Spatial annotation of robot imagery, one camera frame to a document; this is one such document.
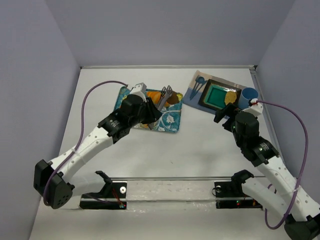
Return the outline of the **oval bread slice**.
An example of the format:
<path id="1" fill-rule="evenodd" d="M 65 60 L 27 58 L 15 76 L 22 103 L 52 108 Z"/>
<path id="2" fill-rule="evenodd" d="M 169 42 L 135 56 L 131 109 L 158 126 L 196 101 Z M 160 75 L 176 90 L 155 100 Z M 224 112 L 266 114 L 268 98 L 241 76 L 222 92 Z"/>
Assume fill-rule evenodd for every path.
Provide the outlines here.
<path id="1" fill-rule="evenodd" d="M 227 106 L 228 104 L 234 104 L 237 101 L 237 93 L 235 91 L 227 91 L 224 97 L 224 103 Z"/>

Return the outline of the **metal tongs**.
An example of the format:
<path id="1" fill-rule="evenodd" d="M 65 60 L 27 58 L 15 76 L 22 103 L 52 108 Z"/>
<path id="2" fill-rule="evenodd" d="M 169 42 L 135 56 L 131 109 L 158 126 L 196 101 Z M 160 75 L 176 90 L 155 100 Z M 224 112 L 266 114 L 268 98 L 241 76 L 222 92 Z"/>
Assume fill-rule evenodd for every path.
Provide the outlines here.
<path id="1" fill-rule="evenodd" d="M 171 88 L 170 85 L 167 87 L 163 87 L 161 92 L 161 97 L 159 99 L 158 104 L 155 104 L 156 108 L 158 111 L 161 111 L 162 108 L 165 106 L 167 99 L 172 95 L 173 89 Z"/>

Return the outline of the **dark brown bread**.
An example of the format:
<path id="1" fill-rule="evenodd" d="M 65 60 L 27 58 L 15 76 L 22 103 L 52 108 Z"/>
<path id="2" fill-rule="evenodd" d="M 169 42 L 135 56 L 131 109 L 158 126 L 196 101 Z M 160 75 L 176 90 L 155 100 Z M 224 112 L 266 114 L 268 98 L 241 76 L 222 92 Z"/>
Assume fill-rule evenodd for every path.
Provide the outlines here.
<path id="1" fill-rule="evenodd" d="M 180 102 L 179 99 L 179 94 L 175 91 L 172 92 L 172 95 L 166 100 L 165 105 L 170 106 L 170 105 L 175 105 Z"/>

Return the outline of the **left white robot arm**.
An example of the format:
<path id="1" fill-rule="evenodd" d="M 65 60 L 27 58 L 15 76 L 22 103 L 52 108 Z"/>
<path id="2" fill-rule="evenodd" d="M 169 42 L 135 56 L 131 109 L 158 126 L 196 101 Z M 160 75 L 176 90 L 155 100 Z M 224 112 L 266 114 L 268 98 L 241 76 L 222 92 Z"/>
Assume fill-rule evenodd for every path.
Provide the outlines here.
<path id="1" fill-rule="evenodd" d="M 98 153 L 127 136 L 138 124 L 151 124 L 162 116 L 150 97 L 129 94 L 86 137 L 50 161 L 40 160 L 34 167 L 33 187 L 46 206 L 61 208 L 76 192 L 73 176 Z"/>

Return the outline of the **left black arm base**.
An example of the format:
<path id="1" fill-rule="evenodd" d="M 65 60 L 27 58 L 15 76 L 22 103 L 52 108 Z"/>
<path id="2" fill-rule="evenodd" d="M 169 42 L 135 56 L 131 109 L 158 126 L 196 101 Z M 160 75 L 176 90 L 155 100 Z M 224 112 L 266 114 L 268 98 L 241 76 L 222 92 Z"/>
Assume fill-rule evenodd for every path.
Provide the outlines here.
<path id="1" fill-rule="evenodd" d="M 126 210 L 127 182 L 113 181 L 101 170 L 95 174 L 103 179 L 104 185 L 99 192 L 83 194 L 79 207 L 83 210 Z"/>

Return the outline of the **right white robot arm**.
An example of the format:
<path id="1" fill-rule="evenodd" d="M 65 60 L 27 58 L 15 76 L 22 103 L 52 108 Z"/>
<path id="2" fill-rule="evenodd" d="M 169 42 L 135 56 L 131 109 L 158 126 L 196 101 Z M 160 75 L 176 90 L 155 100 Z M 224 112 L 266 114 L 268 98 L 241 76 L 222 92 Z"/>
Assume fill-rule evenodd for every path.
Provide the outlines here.
<path id="1" fill-rule="evenodd" d="M 230 181 L 216 183 L 212 193 L 217 198 L 251 197 L 266 212 L 281 217 L 274 229 L 284 226 L 292 240 L 313 240 L 320 234 L 320 205 L 300 186 L 301 178 L 289 172 L 278 150 L 260 135 L 258 116 L 262 112 L 262 103 L 257 99 L 244 110 L 229 103 L 216 111 L 214 122 L 227 118 L 223 128 L 233 134 L 244 158 L 268 179 L 276 192 L 263 186 L 248 170 L 241 170 Z"/>

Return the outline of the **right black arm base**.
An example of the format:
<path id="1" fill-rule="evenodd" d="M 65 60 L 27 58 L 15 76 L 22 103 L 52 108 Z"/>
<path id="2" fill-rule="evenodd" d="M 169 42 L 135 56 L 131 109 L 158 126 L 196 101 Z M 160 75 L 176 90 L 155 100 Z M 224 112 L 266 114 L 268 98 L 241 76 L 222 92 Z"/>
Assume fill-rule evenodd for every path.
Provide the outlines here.
<path id="1" fill-rule="evenodd" d="M 236 172 L 231 180 L 214 183 L 211 190 L 216 198 L 217 209 L 263 209 L 263 206 L 255 199 L 243 192 L 242 185 L 254 175 L 247 170 Z"/>

